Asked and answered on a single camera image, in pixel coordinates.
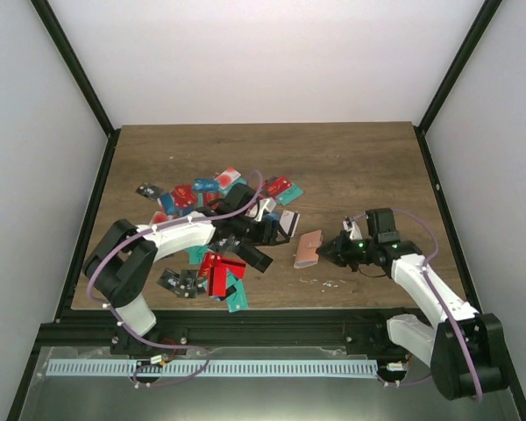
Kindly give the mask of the pink leather card holder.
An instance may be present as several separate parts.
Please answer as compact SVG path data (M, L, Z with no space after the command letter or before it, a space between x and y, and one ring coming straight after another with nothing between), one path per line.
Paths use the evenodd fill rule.
M295 254L295 269L314 266L318 263L317 249L323 243L323 232L321 230L308 232L300 237Z

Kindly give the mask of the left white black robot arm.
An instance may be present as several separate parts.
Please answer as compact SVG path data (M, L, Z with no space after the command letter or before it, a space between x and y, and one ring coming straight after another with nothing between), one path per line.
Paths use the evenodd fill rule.
M208 296L225 300L239 293L246 267L265 272L272 258L262 246L287 244L290 236L280 222L252 217L244 209L219 214L211 208L194 210L185 217L161 224L134 225L116 221L82 266L89 280L88 292L99 292L97 301L109 309L131 344L143 354L161 343L157 318L143 296L153 264L191 247L207 246L199 270L193 274L168 274L180 296L204 288Z

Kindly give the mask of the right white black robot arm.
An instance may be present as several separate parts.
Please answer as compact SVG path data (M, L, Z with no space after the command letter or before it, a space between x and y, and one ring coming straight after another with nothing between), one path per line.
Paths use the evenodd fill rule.
M426 255L403 239L390 208L367 210L367 233L356 218L347 218L339 235L317 248L317 254L339 267L357 271L363 265L381 268L402 287L428 319L411 314L390 318L372 331L374 347L392 353L401 346L430 369L438 392L448 400L507 389L507 344L501 321L481 313L460 298L435 272Z

